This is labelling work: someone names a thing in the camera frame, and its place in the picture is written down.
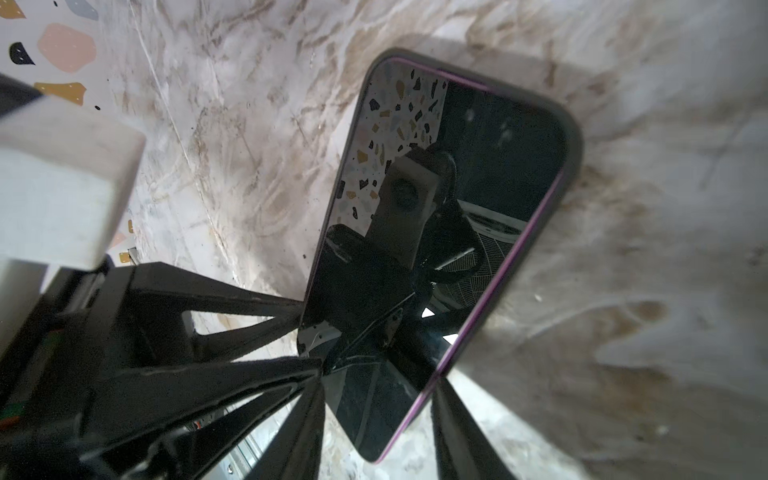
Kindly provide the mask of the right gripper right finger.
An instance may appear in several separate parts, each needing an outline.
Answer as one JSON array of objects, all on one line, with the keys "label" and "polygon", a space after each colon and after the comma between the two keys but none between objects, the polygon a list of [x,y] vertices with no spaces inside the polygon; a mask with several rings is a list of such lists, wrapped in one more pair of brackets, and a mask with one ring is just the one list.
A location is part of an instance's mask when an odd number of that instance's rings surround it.
[{"label": "right gripper right finger", "polygon": [[431,415],[439,479],[516,479],[445,378],[436,384]]}]

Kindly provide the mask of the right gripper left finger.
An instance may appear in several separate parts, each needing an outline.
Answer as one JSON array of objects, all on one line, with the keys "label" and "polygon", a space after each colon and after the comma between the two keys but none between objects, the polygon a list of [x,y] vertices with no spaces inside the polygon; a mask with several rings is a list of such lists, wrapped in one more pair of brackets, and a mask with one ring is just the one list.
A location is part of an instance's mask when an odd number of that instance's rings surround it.
[{"label": "right gripper left finger", "polygon": [[314,480],[319,477],[325,422],[325,391],[308,383],[287,419],[246,479]]}]

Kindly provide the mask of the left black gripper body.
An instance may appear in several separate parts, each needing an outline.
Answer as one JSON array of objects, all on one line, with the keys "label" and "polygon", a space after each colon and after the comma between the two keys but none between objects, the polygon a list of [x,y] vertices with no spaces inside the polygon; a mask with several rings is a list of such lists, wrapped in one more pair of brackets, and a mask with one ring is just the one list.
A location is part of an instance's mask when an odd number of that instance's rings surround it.
[{"label": "left black gripper body", "polygon": [[33,316],[27,365],[5,393],[4,479],[128,479],[138,465],[133,267],[70,272]]}]

